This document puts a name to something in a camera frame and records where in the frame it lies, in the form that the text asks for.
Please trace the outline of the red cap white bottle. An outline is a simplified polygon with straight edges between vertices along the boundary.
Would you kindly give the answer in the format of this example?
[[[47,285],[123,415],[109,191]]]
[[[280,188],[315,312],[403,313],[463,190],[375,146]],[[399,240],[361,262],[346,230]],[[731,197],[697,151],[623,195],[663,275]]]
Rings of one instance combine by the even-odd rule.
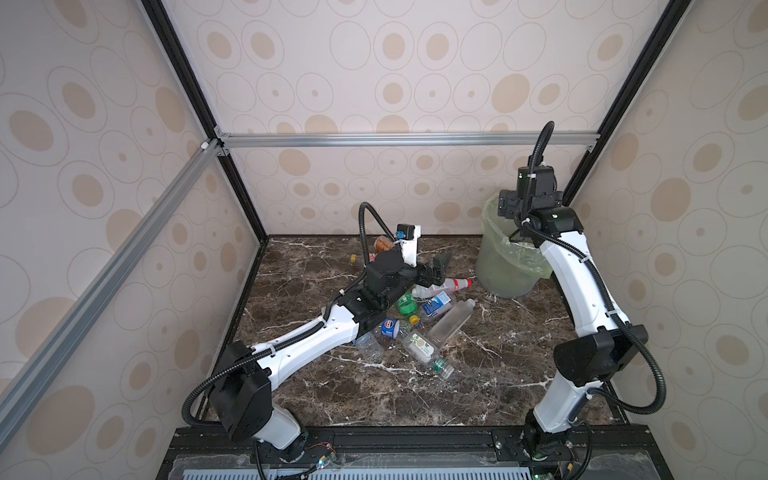
[[[411,291],[413,298],[418,300],[430,299],[440,293],[454,294],[460,290],[467,289],[473,285],[471,279],[456,279],[446,278],[440,285],[432,285],[429,287],[416,285]]]

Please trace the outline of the green sprite bottle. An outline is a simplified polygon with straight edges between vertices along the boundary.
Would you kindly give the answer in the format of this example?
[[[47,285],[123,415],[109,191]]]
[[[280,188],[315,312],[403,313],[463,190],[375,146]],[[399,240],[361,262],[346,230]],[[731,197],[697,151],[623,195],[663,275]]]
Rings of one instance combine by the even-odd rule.
[[[419,305],[410,293],[405,293],[396,302],[397,309],[404,317],[415,315]]]

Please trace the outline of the pepsi label bottle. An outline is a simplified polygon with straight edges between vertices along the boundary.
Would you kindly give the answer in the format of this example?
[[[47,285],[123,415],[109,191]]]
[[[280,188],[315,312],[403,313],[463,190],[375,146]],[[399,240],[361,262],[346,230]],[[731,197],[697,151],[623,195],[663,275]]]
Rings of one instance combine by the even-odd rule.
[[[411,330],[411,324],[405,320],[386,319],[381,324],[381,334],[394,340],[405,340]]]

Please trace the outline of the pocari sweat bottle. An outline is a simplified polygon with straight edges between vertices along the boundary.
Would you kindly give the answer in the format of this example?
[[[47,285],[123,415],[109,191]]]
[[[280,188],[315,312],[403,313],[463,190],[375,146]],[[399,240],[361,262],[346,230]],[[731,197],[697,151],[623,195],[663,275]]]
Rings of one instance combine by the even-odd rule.
[[[366,363],[380,364],[384,359],[384,348],[372,332],[367,332],[354,341],[354,345]]]

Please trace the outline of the green cap clear bottle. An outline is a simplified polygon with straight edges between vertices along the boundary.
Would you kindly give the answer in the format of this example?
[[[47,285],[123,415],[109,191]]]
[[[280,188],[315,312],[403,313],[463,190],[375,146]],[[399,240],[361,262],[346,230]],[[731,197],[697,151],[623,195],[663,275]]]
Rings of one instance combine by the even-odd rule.
[[[453,375],[454,367],[441,356],[439,349],[420,333],[407,333],[402,344],[414,359],[429,367],[441,379],[448,380]]]

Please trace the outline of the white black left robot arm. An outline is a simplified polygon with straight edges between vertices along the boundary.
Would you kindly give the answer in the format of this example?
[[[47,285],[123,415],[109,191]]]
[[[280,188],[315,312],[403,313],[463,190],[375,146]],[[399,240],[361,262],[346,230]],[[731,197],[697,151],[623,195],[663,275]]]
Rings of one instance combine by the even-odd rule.
[[[255,438],[278,450],[296,444],[303,429],[289,411],[273,404],[272,392],[326,352],[378,327],[413,287],[442,284],[451,258],[443,253],[411,265],[398,249],[381,252],[315,320],[257,347],[241,341],[227,346],[212,382],[202,388],[218,417],[214,424],[235,442]]]

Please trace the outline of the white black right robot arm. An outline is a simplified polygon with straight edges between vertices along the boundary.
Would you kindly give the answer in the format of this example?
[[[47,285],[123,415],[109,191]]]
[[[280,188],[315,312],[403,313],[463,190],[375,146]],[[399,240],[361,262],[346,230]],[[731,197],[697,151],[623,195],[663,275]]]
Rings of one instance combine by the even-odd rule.
[[[648,339],[632,326],[609,293],[592,260],[584,228],[565,207],[553,168],[521,167],[517,186],[499,194],[499,216],[511,219],[521,237],[541,251],[557,278],[576,339],[554,349],[557,369],[544,398],[527,414],[522,442],[544,457],[566,441],[581,408],[595,395],[611,397],[604,384],[637,355]]]

